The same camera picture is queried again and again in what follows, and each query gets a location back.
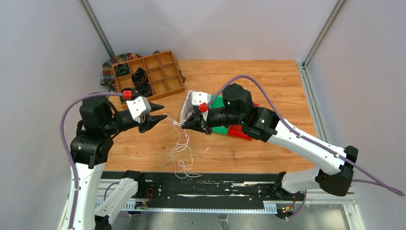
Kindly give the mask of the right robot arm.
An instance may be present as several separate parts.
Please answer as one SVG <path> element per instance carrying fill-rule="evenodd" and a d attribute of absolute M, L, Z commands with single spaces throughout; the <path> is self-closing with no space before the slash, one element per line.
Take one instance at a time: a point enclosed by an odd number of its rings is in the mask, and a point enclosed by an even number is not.
<path fill-rule="evenodd" d="M 192 113 L 183 122 L 183 129 L 210 135 L 214 127 L 240 125 L 251 139 L 281 146 L 313 162 L 313 168 L 278 174 L 273 187 L 278 199 L 285 200 L 294 193 L 311 189 L 322 189 L 335 196 L 347 194 L 357 148 L 336 147 L 293 127 L 274 111 L 255 105 L 251 93 L 238 84 L 233 83 L 223 90 L 223 106 L 200 111 L 199 106 L 206 105 L 210 98 L 205 92 L 189 94 L 186 104 Z"/>

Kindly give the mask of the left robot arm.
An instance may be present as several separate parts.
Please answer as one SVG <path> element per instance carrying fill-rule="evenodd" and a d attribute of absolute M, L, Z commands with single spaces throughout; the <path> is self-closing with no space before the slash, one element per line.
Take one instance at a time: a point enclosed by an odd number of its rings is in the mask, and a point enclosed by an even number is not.
<path fill-rule="evenodd" d="M 61 226 L 64 230 L 109 230 L 130 198 L 141 198 L 143 208 L 152 199 L 153 190 L 147 187 L 145 175 L 128 170 L 111 194 L 96 206 L 100 179 L 114 138 L 135 127 L 144 133 L 166 118 L 153 115 L 162 105 L 135 92 L 119 94 L 127 103 L 122 111 L 109 101 L 109 96 L 108 92 L 95 92 L 76 100 L 81 120 L 71 143 L 67 143 L 64 132 L 67 112 L 61 117 L 60 136 L 71 166 L 68 209 Z"/>

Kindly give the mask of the white plastic bin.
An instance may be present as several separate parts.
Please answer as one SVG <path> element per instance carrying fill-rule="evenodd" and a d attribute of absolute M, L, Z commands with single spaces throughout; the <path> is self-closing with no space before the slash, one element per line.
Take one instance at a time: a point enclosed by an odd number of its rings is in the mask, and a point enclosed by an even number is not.
<path fill-rule="evenodd" d="M 183 106 L 182 106 L 182 109 L 181 109 L 181 111 L 180 111 L 180 124 L 182 125 L 188 118 L 189 118 L 189 106 L 188 106 L 188 98 L 189 98 L 189 95 L 190 95 L 190 93 L 192 92 L 193 90 L 189 90 L 188 91 L 188 93 L 187 93 L 187 95 L 186 95 L 186 99 L 185 99 L 185 101 L 184 101 L 184 104 L 183 104 Z"/>

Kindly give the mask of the green plastic bin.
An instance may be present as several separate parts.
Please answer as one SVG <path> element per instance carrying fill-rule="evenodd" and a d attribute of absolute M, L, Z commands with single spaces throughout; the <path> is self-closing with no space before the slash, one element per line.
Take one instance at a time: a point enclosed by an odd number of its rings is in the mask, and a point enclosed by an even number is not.
<path fill-rule="evenodd" d="M 223 98 L 222 96 L 218 96 L 211 104 L 210 104 L 210 109 L 211 108 L 219 108 L 223 107 Z M 219 127 L 213 127 L 212 131 L 214 133 L 222 134 L 222 135 L 227 135 L 228 134 L 228 128 L 224 126 L 219 126 Z"/>

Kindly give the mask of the wooden compartment tray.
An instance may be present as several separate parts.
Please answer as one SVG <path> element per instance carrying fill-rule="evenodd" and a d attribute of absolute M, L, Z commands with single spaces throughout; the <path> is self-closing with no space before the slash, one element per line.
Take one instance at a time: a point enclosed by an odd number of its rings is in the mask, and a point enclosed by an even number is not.
<path fill-rule="evenodd" d="M 150 101 L 185 91 L 184 78 L 171 50 L 113 65 L 118 92 L 135 91 L 135 86 L 148 82 L 153 95 Z"/>

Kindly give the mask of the red plastic bin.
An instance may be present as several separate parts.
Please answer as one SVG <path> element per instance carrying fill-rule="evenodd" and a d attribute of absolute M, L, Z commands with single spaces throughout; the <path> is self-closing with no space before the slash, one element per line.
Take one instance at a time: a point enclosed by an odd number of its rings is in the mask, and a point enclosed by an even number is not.
<path fill-rule="evenodd" d="M 235 137 L 235 138 L 249 140 L 249 141 L 252 140 L 252 138 L 250 138 L 248 135 L 246 135 L 242 132 L 241 125 L 229 125 L 227 135 L 231 136 L 231 137 Z"/>

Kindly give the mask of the plaid cloth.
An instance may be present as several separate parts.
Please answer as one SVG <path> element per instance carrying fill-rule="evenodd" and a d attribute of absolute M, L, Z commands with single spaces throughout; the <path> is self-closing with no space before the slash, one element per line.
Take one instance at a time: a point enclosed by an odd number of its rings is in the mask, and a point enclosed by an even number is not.
<path fill-rule="evenodd" d="M 115 75 L 113 73 L 113 65 L 142 57 L 143 56 L 138 53 L 124 53 L 106 61 L 102 64 L 100 85 L 109 87 L 112 92 L 118 92 L 115 83 Z"/>

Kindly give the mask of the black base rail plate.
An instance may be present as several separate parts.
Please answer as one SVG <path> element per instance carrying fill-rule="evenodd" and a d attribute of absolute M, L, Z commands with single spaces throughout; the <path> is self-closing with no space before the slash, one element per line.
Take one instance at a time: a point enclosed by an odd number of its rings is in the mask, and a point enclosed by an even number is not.
<path fill-rule="evenodd" d="M 180 179 L 169 172 L 147 172 L 133 195 L 150 208 L 262 209 L 265 201 L 298 204 L 303 194 L 284 194 L 273 185 L 274 173 L 204 173 Z"/>

